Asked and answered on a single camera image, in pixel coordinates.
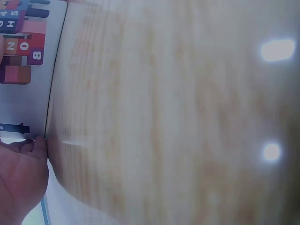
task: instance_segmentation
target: red block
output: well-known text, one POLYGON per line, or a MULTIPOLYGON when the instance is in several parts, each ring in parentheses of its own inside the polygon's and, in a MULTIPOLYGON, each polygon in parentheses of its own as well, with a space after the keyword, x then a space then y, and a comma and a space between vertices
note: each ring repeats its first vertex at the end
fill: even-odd
POLYGON ((16 55, 28 56, 30 54, 32 40, 22 39, 18 43, 16 55))
POLYGON ((37 47, 37 48, 44 48, 45 47, 45 37, 46 34, 37 34, 32 33, 28 35, 27 39, 32 40, 31 41, 31 47, 37 47))

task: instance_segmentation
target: light wood grain surface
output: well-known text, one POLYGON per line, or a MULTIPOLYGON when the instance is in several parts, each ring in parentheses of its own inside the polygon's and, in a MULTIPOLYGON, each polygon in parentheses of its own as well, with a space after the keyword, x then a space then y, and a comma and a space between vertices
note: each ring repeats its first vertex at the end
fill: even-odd
MULTIPOLYGON (((59 182, 124 225, 296 224, 299 51, 266 62, 260 49, 297 44, 299 11, 298 0, 70 2, 46 132, 59 182), (277 160, 263 157, 269 143, 277 160)), ((93 215, 74 217, 101 224, 93 215)))

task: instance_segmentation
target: printed number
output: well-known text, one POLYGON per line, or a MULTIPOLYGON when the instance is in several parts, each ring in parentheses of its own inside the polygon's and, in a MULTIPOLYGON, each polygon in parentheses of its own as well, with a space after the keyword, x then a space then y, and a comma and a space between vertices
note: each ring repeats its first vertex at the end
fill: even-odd
POLYGON ((18 11, 14 11, 14 12, 11 12, 10 15, 19 15, 19 12, 18 11))
POLYGON ((15 42, 8 42, 8 47, 7 47, 7 50, 11 50, 11 51, 13 51, 14 50, 14 46, 15 46, 15 42))
POLYGON ((42 58, 41 52, 33 52, 32 57, 34 60, 40 60, 42 58))
POLYGON ((29 44, 27 42, 22 42, 20 44, 20 49, 26 51, 29 48, 29 44))
POLYGON ((8 21, 9 25, 7 25, 7 27, 14 27, 13 23, 15 23, 14 21, 8 21))

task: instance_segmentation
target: number 8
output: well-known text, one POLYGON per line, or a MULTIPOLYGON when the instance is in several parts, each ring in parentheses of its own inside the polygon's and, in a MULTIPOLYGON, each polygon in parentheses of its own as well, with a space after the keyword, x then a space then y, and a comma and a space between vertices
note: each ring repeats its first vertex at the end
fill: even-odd
POLYGON ((42 58, 41 52, 33 52, 32 57, 34 60, 40 60, 42 58))

